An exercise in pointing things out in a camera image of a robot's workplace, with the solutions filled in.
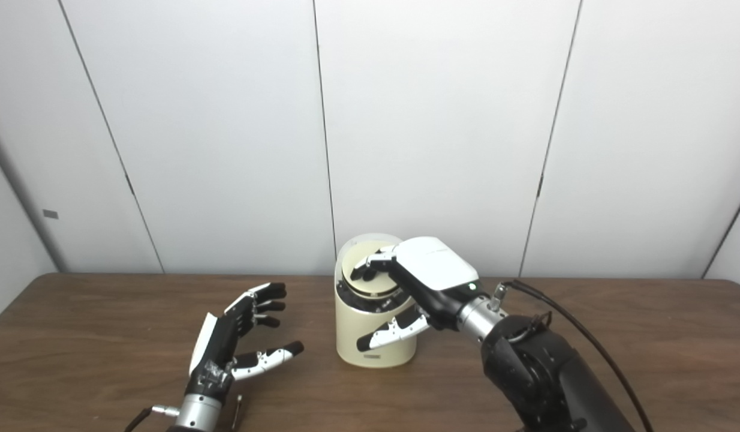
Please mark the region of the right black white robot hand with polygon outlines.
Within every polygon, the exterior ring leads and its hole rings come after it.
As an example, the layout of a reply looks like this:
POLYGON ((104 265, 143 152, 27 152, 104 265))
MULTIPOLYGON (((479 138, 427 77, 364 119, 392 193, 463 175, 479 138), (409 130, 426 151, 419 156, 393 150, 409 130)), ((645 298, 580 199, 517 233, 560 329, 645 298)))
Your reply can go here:
POLYGON ((461 311, 483 294, 475 268, 436 237, 416 237, 380 248, 362 258, 352 281, 387 273, 414 301, 370 334, 359 337, 358 351, 405 341, 428 328, 461 330, 461 311))

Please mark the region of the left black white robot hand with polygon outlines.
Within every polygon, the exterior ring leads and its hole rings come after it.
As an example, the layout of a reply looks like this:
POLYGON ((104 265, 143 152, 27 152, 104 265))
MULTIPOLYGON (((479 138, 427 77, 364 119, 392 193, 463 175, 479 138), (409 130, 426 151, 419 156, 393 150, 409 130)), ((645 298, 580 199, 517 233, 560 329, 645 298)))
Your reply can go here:
POLYGON ((285 284, 261 284, 241 293, 219 316, 208 313, 192 351, 185 393, 225 404, 237 381, 264 374, 300 355, 305 349, 300 341, 243 355, 236 353, 241 339, 255 326, 280 325, 267 312, 283 311, 285 297, 285 284))

